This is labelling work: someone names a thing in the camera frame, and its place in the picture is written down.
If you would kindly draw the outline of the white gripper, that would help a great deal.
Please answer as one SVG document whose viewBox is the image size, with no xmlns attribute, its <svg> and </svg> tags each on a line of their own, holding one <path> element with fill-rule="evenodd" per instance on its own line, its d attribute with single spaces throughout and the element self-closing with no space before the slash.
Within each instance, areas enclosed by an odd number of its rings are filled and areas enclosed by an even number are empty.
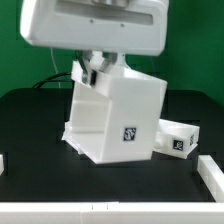
<svg viewBox="0 0 224 224">
<path fill-rule="evenodd" d="M 104 52 L 101 72 L 117 53 L 161 54 L 168 9 L 169 0 L 23 0 L 20 33 L 34 46 L 80 50 L 82 82 L 92 84 L 91 51 Z"/>
</svg>

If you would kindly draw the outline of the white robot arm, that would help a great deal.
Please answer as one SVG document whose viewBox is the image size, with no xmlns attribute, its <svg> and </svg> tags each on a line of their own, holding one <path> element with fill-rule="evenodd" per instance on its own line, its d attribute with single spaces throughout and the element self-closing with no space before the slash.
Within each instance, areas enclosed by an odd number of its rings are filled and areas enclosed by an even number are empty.
<svg viewBox="0 0 224 224">
<path fill-rule="evenodd" d="M 169 0 L 23 0 L 20 34 L 33 45 L 75 50 L 93 85 L 95 51 L 158 56 L 165 48 Z"/>
</svg>

